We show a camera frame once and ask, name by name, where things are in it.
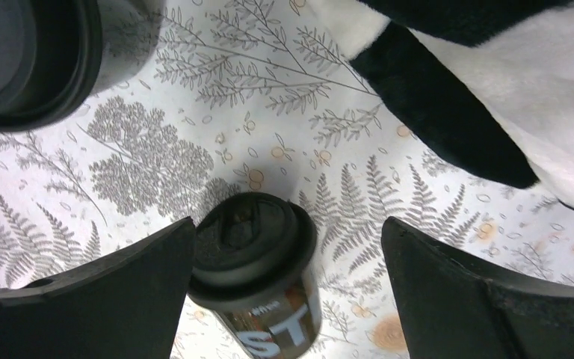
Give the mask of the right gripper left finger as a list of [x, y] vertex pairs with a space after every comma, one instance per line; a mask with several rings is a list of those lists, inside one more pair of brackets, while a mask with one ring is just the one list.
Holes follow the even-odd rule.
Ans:
[[0, 358], [168, 358], [195, 240], [185, 218], [69, 271], [0, 289]]

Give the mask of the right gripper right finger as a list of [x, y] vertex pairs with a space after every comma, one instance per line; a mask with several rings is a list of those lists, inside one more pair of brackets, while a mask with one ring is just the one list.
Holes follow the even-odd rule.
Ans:
[[498, 266], [393, 217], [381, 245], [410, 357], [574, 358], [574, 286]]

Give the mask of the black coffee cup lid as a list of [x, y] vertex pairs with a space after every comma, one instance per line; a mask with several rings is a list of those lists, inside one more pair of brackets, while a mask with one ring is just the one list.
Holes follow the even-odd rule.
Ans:
[[94, 93], [103, 56], [97, 1], [0, 1], [0, 132], [70, 116]]

